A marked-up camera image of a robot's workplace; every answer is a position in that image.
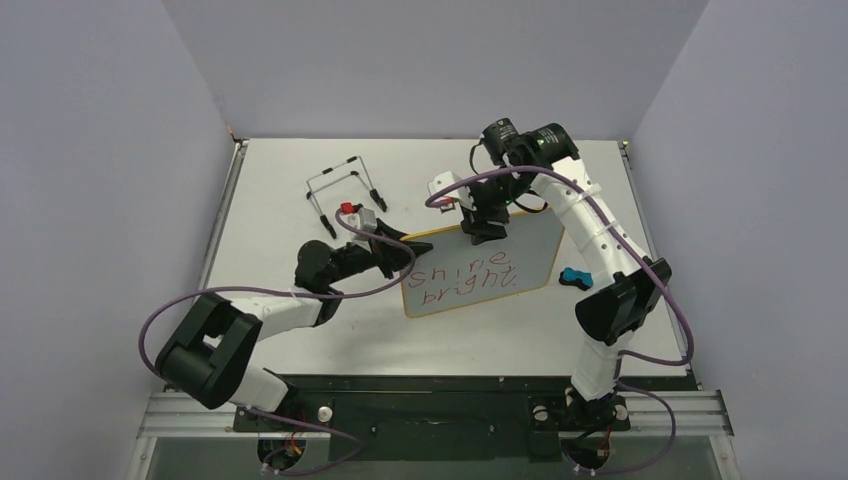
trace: whiteboard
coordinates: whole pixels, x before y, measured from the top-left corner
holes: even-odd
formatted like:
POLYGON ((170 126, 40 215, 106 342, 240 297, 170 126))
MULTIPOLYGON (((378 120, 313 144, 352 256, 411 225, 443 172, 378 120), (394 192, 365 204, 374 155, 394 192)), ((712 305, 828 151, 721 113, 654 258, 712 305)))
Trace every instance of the whiteboard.
POLYGON ((545 286, 563 231, 547 209, 512 215, 506 238, 476 246, 459 227, 409 235, 404 240, 430 243, 433 250, 401 284, 404 313, 423 317, 545 286))
MULTIPOLYGON (((471 175, 468 150, 475 139, 251 139, 217 242, 212 245, 209 286, 254 285, 287 289, 294 281, 297 251, 319 239, 340 247, 339 229, 332 240, 305 198, 306 178, 361 155, 388 211, 378 212, 389 226, 421 232, 458 225, 459 212, 440 214, 424 207, 427 182, 452 170, 471 175)), ((633 241, 647 245, 641 218, 615 142, 577 142, 592 179, 633 241)), ((480 171, 491 166, 478 155, 480 171)), ((321 192, 332 214, 341 202, 373 206, 358 182, 341 182, 321 192)), ((527 206, 539 207, 532 197, 527 206)), ((281 373, 327 375, 571 375, 583 342, 574 305, 588 293, 556 282, 570 266, 587 270, 574 242, 565 233, 556 265, 542 288, 449 310, 423 319, 403 311, 401 289, 364 299, 345 300, 325 325, 266 339, 253 352, 255 364, 281 373)), ((368 271, 339 282, 345 292, 371 289, 386 282, 368 271)), ((656 308, 639 329, 634 350, 663 358, 680 358, 666 308, 656 308)), ((626 359, 624 375, 684 375, 681 367, 663 367, 626 359)))

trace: white table surface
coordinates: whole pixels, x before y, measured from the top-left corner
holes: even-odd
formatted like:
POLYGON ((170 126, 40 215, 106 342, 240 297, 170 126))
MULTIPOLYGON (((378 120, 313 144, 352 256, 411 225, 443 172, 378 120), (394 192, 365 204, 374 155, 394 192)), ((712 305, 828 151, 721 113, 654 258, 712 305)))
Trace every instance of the white table surface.
MULTIPOLYGON (((427 182, 453 170, 472 172, 468 150, 476 140, 251 139, 209 274, 209 286, 253 285, 287 289, 296 254, 311 239, 332 240, 305 199, 306 178, 353 155, 361 155, 375 187, 388 203, 379 212, 354 179, 318 194, 325 213, 343 201, 374 208, 390 226, 408 233, 459 223, 460 214, 424 207, 427 182)), ((577 142, 589 175, 629 236, 647 250, 627 173, 615 142, 577 142)), ((475 165, 491 169, 483 148, 475 165)), ((526 198, 536 205, 535 199, 526 198)), ((365 299, 344 300, 330 322, 260 342, 252 363, 281 374, 348 375, 571 375, 582 342, 574 305, 587 293, 560 286, 566 266, 586 269, 566 232, 546 287, 418 319, 404 316, 400 287, 365 299)), ((374 269, 339 282, 345 292, 385 282, 374 269)), ((226 295, 230 298, 238 294, 226 295)), ((662 358, 680 358, 664 303, 637 332, 631 348, 662 358)), ((623 375, 678 376, 682 367, 662 367, 628 358, 623 375)))

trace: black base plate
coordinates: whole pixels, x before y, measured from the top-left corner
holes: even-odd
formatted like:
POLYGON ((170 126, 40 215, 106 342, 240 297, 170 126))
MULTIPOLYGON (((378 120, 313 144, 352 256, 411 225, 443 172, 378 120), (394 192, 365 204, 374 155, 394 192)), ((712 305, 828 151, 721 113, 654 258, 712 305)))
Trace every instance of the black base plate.
MULTIPOLYGON (((570 385, 569 377, 359 377, 285 376, 293 387, 279 413, 317 423, 318 408, 329 406, 326 425, 362 439, 358 461, 491 460, 527 457, 560 461, 559 432, 582 431, 567 417, 533 418, 543 402, 551 411, 570 385)), ((660 390, 696 390, 694 377, 631 377, 625 383, 660 390)), ((613 425, 629 429, 628 422, 613 425)), ((290 431, 291 427, 236 415, 237 432, 290 431)), ((330 459, 350 452, 343 438, 330 441, 330 459)))

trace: black mount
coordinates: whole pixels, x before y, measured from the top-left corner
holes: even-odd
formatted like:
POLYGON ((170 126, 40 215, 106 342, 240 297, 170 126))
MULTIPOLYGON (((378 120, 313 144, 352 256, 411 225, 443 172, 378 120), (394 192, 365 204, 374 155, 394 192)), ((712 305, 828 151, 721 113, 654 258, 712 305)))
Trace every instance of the black mount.
MULTIPOLYGON (((362 205, 356 205, 354 208, 359 211, 362 205)), ((373 233, 397 241, 406 236, 406 233, 395 230, 380 219, 377 219, 377 228, 373 233)), ((404 241, 403 243, 412 249, 416 257, 433 249, 433 245, 426 242, 404 241)), ((409 254, 398 247, 377 240, 369 240, 368 246, 371 251, 352 242, 336 249, 320 240, 304 243, 297 252, 295 286, 305 288, 312 293, 341 293, 330 285, 374 267, 380 269, 383 276, 390 280, 395 272, 409 265, 409 254)), ((316 326, 326 323, 333 317, 341 299, 321 300, 321 303, 323 306, 316 326)))
POLYGON ((233 396, 262 322, 215 293, 198 297, 156 357, 156 370, 209 409, 233 396), (204 337, 221 338, 217 347, 204 337))
MULTIPOLYGON (((667 285, 671 278, 668 262, 664 258, 656 262, 651 262, 647 257, 644 260, 662 283, 667 285)), ((613 274, 613 278, 615 283, 586 297, 575 306, 577 321, 583 331, 607 345, 614 345, 618 337, 641 327, 661 295, 642 269, 628 276, 618 272, 613 274)))
MULTIPOLYGON (((697 390, 694 377, 630 377, 629 385, 662 390, 697 390)), ((354 461, 473 461, 524 457, 562 461, 561 432, 585 432, 565 406, 570 377, 391 377, 286 375, 292 389, 278 414, 320 423, 318 409, 333 410, 324 425, 361 439, 354 461), (546 415, 536 415, 543 407, 546 415)), ((611 396, 608 405, 624 405, 611 396)), ((628 420, 604 417, 603 429, 630 429, 628 420)), ((288 432, 291 427, 245 412, 233 419, 235 432, 288 432)), ((355 445, 331 437, 329 461, 355 445)))

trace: metal frame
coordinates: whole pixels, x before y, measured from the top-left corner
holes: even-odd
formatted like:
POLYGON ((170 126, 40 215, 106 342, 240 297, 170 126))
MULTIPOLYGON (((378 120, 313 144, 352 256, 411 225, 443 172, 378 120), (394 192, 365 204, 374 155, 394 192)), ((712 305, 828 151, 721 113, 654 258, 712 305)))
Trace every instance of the metal frame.
MULTIPOLYGON (((717 391, 659 392, 669 402, 677 419, 678 436, 726 436, 730 421, 717 391)), ((656 400, 631 392, 622 392, 630 413, 631 430, 616 435, 632 437, 667 436, 671 421, 656 400)), ((286 438, 290 431, 235 432, 233 419, 238 409, 225 404, 208 410, 184 393, 154 393, 150 397, 139 438, 286 438)), ((560 437, 576 434, 562 432, 560 437)), ((324 433, 301 432, 296 438, 326 438, 324 433)))
POLYGON ((313 175, 313 176, 306 179, 306 187, 309 189, 308 193, 306 194, 306 199, 309 200, 309 203, 312 204, 312 208, 315 209, 315 212, 318 213, 318 215, 324 215, 324 211, 321 210, 321 205, 318 204, 318 196, 316 194, 318 192, 320 192, 321 190, 324 190, 325 188, 331 187, 331 186, 341 182, 342 180, 344 180, 345 178, 348 178, 348 177, 358 178, 359 181, 362 183, 362 186, 365 187, 365 190, 368 190, 369 192, 374 189, 374 182, 371 181, 371 175, 368 174, 368 168, 365 166, 365 161, 362 160, 362 157, 360 157, 359 155, 356 155, 355 157, 350 157, 350 158, 348 158, 347 160, 345 160, 344 162, 342 162, 338 165, 334 165, 330 168, 325 168, 318 175, 313 175), (318 188, 312 188, 312 184, 310 182, 312 182, 313 180, 315 180, 317 178, 321 178, 324 175, 328 175, 330 173, 333 173, 336 169, 344 167, 346 165, 349 165, 349 164, 351 164, 351 163, 353 163, 357 160, 359 160, 359 164, 362 165, 362 171, 365 172, 365 178, 368 180, 368 183, 365 183, 365 180, 363 180, 362 177, 359 176, 358 171, 351 170, 350 172, 348 172, 348 174, 346 176, 339 177, 339 178, 337 178, 337 179, 335 179, 335 180, 333 180, 329 183, 325 183, 324 185, 321 185, 318 188))
MULTIPOLYGON (((198 287, 207 285, 215 256, 221 240, 221 234, 229 214, 233 194, 238 183, 239 174, 249 145, 249 139, 236 143, 230 170, 223 189, 218 214, 212 228, 207 245, 203 268, 198 278, 198 287)), ((656 249, 651 239, 650 230, 642 215, 641 203, 630 173, 631 167, 625 146, 619 143, 622 162, 625 166, 628 181, 640 212, 640 220, 648 241, 648 248, 656 255, 656 249)), ((678 346, 683 348, 682 335, 679 327, 674 325, 678 346)), ((732 427, 727 411, 717 391, 668 391, 657 392, 663 399, 669 401, 675 411, 680 436, 708 436, 713 447, 715 461, 723 479, 741 479, 736 457, 733 453, 730 438, 732 427)), ((617 435, 628 437, 655 437, 668 434, 669 417, 662 405, 655 400, 629 392, 622 392, 626 397, 630 412, 632 429, 619 432, 617 435)), ((154 452, 157 438, 280 438, 290 433, 284 431, 243 433, 232 430, 237 408, 226 404, 216 410, 207 410, 188 395, 182 393, 156 393, 148 403, 138 439, 133 450, 127 478, 132 480, 146 479, 154 452)), ((567 438, 572 433, 562 432, 560 437, 567 438)), ((296 438, 328 439, 327 434, 301 432, 296 438)))

